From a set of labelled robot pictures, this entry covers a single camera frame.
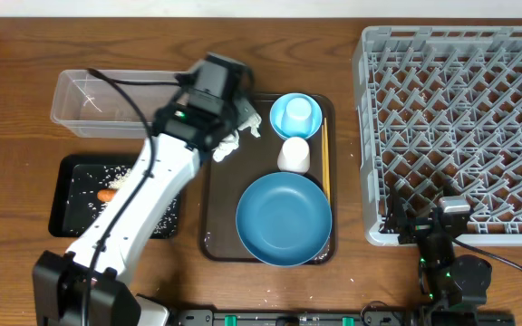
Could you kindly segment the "dark blue plate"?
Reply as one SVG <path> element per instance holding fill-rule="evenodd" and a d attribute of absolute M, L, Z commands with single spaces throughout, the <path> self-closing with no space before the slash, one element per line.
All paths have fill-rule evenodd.
<path fill-rule="evenodd" d="M 333 213 L 311 179 L 276 172 L 254 181 L 236 209 L 242 245 L 257 260 L 279 267 L 306 264 L 327 246 Z"/>

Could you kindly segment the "orange carrot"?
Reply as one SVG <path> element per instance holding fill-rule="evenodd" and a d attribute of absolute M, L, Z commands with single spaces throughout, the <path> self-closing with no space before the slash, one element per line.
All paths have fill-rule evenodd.
<path fill-rule="evenodd" d="M 108 203 L 113 200 L 116 193 L 117 193 L 116 189 L 112 189 L 112 188 L 102 189 L 97 193 L 97 198 L 103 203 Z"/>

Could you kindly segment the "pile of white rice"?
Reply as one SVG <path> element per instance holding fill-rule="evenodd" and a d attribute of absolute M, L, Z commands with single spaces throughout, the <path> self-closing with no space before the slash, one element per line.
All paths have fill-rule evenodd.
<path fill-rule="evenodd" d="M 106 188 L 118 191 L 130 172 L 131 166 L 127 165 L 77 165 L 72 171 L 65 201 L 62 233 L 80 236 L 108 205 L 97 198 L 97 193 Z"/>

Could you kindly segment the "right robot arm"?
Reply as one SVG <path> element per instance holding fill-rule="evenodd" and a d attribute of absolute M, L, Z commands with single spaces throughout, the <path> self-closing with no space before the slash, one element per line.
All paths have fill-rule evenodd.
<path fill-rule="evenodd" d="M 472 254 L 457 256 L 454 241 L 467 229 L 472 209 L 451 191 L 427 216 L 409 217 L 401 195 L 391 190 L 385 227 L 401 245 L 420 252 L 419 286 L 430 301 L 404 317 L 406 325 L 477 325 L 477 308 L 487 302 L 492 266 Z"/>

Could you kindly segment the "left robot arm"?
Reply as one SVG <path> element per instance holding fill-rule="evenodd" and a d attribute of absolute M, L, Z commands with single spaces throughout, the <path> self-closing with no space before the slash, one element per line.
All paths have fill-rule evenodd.
<path fill-rule="evenodd" d="M 253 71 L 215 53 L 176 75 L 179 88 L 147 120 L 123 96 L 146 138 L 129 177 L 64 254 L 45 251 L 32 271 L 39 325 L 165 325 L 163 304 L 131 293 L 145 245 L 171 201 L 223 139 L 254 112 Z"/>

